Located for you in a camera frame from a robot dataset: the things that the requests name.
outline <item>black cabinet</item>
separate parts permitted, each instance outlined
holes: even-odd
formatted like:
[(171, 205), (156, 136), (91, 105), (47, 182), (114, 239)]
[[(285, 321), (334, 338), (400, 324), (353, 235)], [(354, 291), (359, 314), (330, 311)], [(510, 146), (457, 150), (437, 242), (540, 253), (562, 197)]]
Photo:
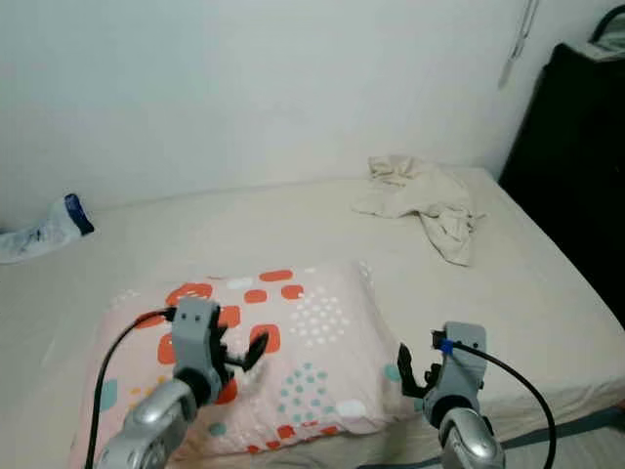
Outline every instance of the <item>black cabinet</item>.
[(625, 60), (559, 45), (499, 182), (625, 326)]

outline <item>teal dot pattern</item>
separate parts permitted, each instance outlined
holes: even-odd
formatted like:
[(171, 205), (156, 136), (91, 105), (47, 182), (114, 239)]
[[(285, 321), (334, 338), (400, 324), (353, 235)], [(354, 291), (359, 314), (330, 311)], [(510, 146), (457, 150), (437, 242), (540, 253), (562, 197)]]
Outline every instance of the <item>teal dot pattern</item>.
[(397, 368), (396, 364), (385, 364), (384, 366), (384, 375), (386, 376), (387, 379), (398, 383), (399, 381), (401, 381), (401, 376), (399, 375), (399, 368)]
[(328, 373), (314, 369), (310, 362), (302, 363), (284, 378), (284, 387), (279, 391), (280, 403), (277, 411), (286, 414), (290, 423), (306, 424), (335, 411), (332, 402), (327, 400), (327, 389), (319, 387), (317, 380), (326, 380)]
[(226, 424), (223, 422), (212, 423), (208, 426), (208, 433), (213, 437), (221, 437), (226, 434)]
[(107, 379), (102, 386), (100, 412), (109, 410), (117, 403), (117, 379)]

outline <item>white bed sheet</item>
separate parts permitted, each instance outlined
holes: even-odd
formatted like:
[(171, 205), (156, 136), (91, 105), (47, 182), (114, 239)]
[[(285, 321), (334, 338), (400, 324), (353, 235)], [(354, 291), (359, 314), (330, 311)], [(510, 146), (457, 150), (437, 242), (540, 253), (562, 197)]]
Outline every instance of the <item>white bed sheet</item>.
[[(465, 320), (486, 327), (489, 351), (544, 393), (559, 423), (623, 399), (625, 332), (610, 310), (486, 172), (455, 171), (487, 214), (470, 268), (443, 261), (416, 218), (351, 212), (365, 181), (214, 192), (103, 211), (92, 217), (95, 234), (0, 267), (0, 467), (65, 466), (88, 351), (110, 299), (188, 272), (235, 276), (365, 259), (383, 316), (412, 350), (417, 379), (440, 360), (430, 350), (430, 330)], [(533, 398), (493, 366), (480, 400), (501, 439), (544, 426)], [(417, 418), (372, 436), (200, 466), (416, 462), (438, 453), (436, 437)]]

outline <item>pink pillow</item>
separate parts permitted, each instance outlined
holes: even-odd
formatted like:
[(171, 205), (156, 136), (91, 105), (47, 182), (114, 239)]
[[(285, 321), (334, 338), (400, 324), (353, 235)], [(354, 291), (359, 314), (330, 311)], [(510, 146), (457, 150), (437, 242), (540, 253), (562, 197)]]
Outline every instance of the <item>pink pillow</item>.
[[(243, 354), (263, 331), (270, 342), (254, 369), (237, 372), (216, 404), (200, 410), (177, 459), (255, 453), (344, 431), (371, 433), (414, 415), (411, 402), (397, 398), (398, 342), (380, 317), (369, 277), (364, 263), (341, 263), (195, 278), (126, 295), (103, 322), (70, 467), (84, 461), (95, 378), (110, 342), (140, 313), (176, 305), (182, 296), (222, 305), (232, 354)], [(98, 452), (127, 411), (171, 377), (175, 360), (164, 320), (148, 322), (122, 342), (104, 383)]]

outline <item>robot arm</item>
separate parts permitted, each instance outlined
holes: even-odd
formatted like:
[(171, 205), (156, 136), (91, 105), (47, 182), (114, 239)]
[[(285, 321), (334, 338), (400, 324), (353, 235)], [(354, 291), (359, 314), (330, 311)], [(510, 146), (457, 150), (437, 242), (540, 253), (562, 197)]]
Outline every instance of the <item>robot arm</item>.
[(268, 335), (260, 335), (244, 358), (227, 354), (218, 326), (219, 305), (183, 298), (172, 323), (176, 351), (174, 378), (133, 408), (122, 430), (104, 447), (98, 469), (162, 469), (183, 442), (197, 409), (213, 403), (233, 377), (226, 364), (250, 369), (261, 357)]
[(426, 371), (426, 386), (417, 385), (408, 348), (401, 344), (397, 366), (402, 393), (423, 399), (425, 417), (438, 428), (445, 469), (499, 469), (505, 467), (501, 445), (492, 435), (490, 423), (479, 414), (478, 390), (483, 387), (486, 361), (449, 347), (460, 342), (485, 351), (486, 332), (479, 325), (447, 322), (443, 331), (433, 331), (433, 346), (443, 351), (442, 365)]

